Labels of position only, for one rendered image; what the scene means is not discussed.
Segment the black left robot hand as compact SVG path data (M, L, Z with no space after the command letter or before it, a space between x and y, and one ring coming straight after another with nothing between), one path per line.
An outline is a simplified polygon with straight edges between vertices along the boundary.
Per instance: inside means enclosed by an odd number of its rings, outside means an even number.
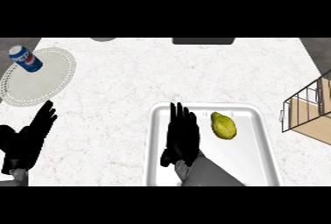
M10 175L16 169L29 171L35 167L57 119L54 102L47 101L33 122L20 132L10 125L0 125L0 150L5 152L4 174Z

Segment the blue soda can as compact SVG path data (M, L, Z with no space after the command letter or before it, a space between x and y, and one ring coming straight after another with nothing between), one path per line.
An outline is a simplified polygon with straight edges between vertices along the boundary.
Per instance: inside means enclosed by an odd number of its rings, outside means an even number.
M16 45L10 51L10 58L13 61L30 72L36 72L42 66L44 62L38 58L38 56L30 52L30 50L21 46Z

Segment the yellow-green eggplant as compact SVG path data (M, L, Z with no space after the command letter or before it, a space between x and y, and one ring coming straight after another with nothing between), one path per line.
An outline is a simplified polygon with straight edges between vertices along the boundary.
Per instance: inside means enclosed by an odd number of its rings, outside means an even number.
M219 112L212 113L212 131L215 135L225 140L231 140L237 136L234 119Z

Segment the white rectangular tray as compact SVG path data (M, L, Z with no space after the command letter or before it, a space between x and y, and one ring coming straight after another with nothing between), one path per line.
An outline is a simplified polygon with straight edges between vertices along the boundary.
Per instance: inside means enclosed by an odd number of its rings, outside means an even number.
M202 152L208 158L249 186L281 186L284 184L281 173L258 107L252 104L200 102L185 102L182 106L197 115ZM231 140L224 140L214 134L212 113L215 112L230 116L236 122L237 136ZM171 117L171 104L157 103L150 111L143 178L146 186L178 186L181 184L175 168L162 167Z

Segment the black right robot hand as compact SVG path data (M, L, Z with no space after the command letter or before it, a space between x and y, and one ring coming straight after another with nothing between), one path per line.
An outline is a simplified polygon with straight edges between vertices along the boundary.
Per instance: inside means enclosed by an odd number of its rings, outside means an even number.
M197 116L181 103L172 103L168 143L160 157L160 165L168 167L182 160L188 166L193 166L200 155L200 141Z

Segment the white oval placemat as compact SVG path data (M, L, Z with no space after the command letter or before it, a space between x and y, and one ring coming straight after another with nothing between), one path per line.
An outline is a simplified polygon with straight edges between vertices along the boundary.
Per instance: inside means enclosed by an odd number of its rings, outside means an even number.
M75 77L78 62L69 50L49 47L35 51L42 68L30 73L17 63L0 79L0 99L16 107L45 103L67 87Z

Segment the dark grey rectangular appliance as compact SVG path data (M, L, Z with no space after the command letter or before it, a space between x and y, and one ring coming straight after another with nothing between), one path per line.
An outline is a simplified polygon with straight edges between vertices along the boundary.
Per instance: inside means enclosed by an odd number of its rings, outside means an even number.
M174 38L175 45L231 45L236 38Z

